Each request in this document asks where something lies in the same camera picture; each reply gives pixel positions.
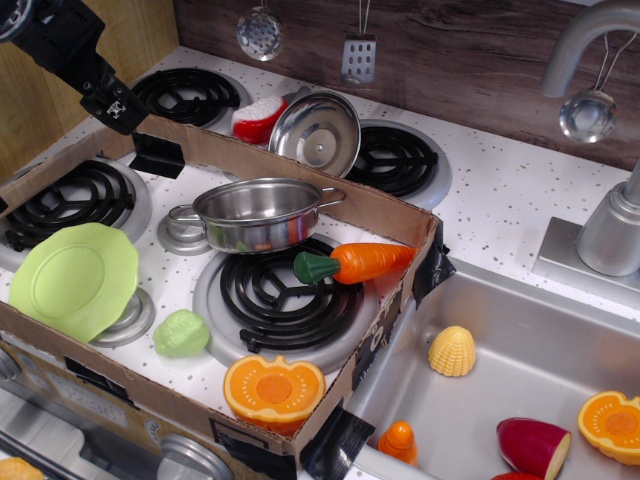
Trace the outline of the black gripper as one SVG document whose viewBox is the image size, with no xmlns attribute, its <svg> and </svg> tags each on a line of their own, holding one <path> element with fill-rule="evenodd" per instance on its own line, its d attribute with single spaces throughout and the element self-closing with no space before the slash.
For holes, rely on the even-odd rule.
<svg viewBox="0 0 640 480">
<path fill-rule="evenodd" d="M 29 31 L 29 53 L 81 95 L 80 105 L 88 113 L 129 135 L 149 111 L 98 54 L 104 29 L 105 23 L 82 1 L 40 1 Z"/>
</svg>

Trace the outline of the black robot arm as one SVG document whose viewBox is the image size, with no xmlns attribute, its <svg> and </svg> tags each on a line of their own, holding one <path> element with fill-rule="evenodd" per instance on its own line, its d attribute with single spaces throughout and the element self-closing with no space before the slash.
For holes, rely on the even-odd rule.
<svg viewBox="0 0 640 480">
<path fill-rule="evenodd" d="M 3 1 L 1 41 L 10 42 L 81 95 L 110 129 L 131 134 L 149 115 L 97 52 L 105 23 L 82 1 Z"/>
</svg>

